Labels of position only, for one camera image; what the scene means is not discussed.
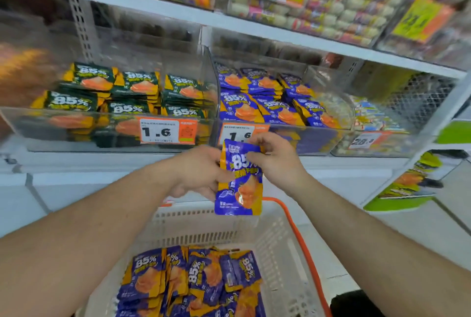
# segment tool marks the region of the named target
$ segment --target white plastic basket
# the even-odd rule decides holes
[[[260,217],[216,215],[210,201],[165,204],[93,291],[80,315],[115,317],[115,296],[131,258],[179,244],[253,250],[262,274],[267,317],[331,316],[301,234],[288,208],[275,198],[264,198]]]

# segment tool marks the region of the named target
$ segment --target hand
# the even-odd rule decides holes
[[[265,177],[287,195],[292,196],[306,178],[311,178],[294,148],[281,136],[265,132],[252,136],[248,142],[263,146],[265,152],[271,153],[249,152],[247,160],[261,167]]]
[[[192,190],[214,201],[218,182],[235,179],[233,172],[219,167],[220,158],[221,150],[201,145],[168,159],[176,182],[170,195],[180,198]]]

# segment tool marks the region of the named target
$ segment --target person's left arm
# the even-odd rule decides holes
[[[211,198],[229,182],[220,150],[193,148],[0,239],[0,316],[67,317],[119,260],[168,195]]]

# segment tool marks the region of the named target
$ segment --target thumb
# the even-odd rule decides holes
[[[263,164],[265,163],[266,159],[267,159],[267,156],[265,156],[263,153],[260,153],[260,152],[247,152],[247,160],[249,162],[252,162],[254,165],[259,166],[259,167],[263,168]]]
[[[218,176],[216,177],[216,181],[221,183],[231,182],[236,178],[236,175],[232,171],[227,171],[222,168],[218,168]]]

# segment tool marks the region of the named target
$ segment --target person's left hand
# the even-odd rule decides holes
[[[214,201],[218,182],[231,182],[235,179],[233,172],[219,167],[220,158],[221,150],[206,145],[170,158],[170,169],[178,182],[170,191],[170,195],[180,198],[192,190]]]

